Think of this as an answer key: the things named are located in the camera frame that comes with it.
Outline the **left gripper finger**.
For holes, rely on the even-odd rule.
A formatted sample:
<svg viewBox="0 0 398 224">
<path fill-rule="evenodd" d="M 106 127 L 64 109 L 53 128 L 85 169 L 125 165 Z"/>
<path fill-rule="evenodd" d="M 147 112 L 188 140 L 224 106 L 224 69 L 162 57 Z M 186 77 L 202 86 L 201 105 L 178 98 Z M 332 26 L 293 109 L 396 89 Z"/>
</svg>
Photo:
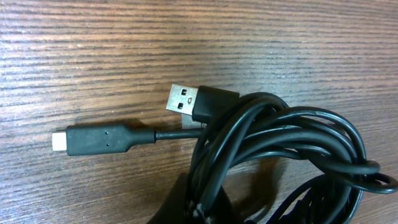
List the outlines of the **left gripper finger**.
<svg viewBox="0 0 398 224">
<path fill-rule="evenodd" d="M 187 179 L 187 173 L 179 175 L 162 206 L 148 221 L 149 224 L 236 223 L 236 214 L 224 188 L 220 189 L 213 206 L 202 213 L 190 199 Z"/>
</svg>

